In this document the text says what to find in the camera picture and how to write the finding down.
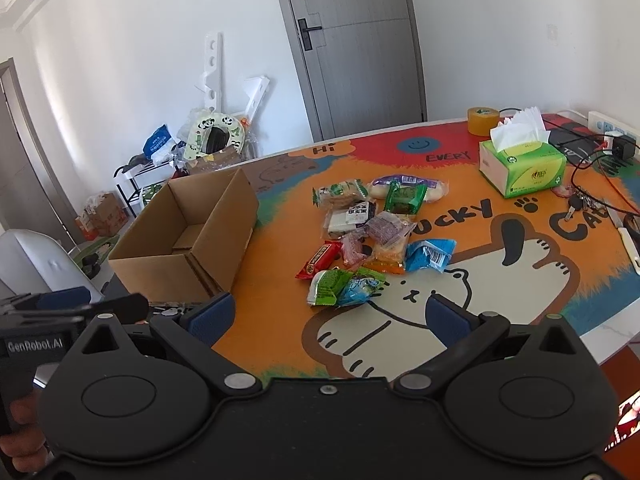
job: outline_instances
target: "door handle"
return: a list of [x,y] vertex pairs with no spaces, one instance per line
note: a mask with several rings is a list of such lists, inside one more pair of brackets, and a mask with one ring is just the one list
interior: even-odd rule
[[302,38],[302,47],[305,49],[305,52],[309,50],[313,50],[314,46],[311,43],[310,32],[314,30],[322,30],[322,27],[307,27],[306,26],[306,18],[301,18],[298,20],[298,27],[300,28],[300,37]]

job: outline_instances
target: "black power adapter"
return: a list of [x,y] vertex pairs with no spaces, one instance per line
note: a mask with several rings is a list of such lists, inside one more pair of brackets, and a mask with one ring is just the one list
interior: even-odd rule
[[629,160],[636,155],[636,140],[627,134],[613,137],[611,153],[620,160]]

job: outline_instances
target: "white knife handle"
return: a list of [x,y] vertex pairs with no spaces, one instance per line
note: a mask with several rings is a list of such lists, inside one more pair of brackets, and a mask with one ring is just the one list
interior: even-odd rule
[[629,231],[625,228],[621,227],[618,229],[620,233],[620,238],[622,238],[622,243],[625,245],[626,254],[629,255],[629,259],[631,259],[631,263],[636,270],[636,274],[640,275],[640,254],[638,254],[638,249],[636,249],[636,244],[634,243]]

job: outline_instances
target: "blue smiley face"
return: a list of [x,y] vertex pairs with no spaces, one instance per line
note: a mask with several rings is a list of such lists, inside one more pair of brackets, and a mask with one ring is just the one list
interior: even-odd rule
[[440,147],[440,141],[429,137],[414,137],[398,144],[398,150],[404,153],[431,153]]

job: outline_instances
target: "white tissue paper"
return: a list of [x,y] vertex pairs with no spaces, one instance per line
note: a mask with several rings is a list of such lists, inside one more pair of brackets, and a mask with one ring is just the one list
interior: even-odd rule
[[501,152],[527,142],[548,144],[550,134],[542,120],[542,113],[535,107],[518,112],[513,118],[506,118],[498,124],[491,130],[491,140],[495,150]]

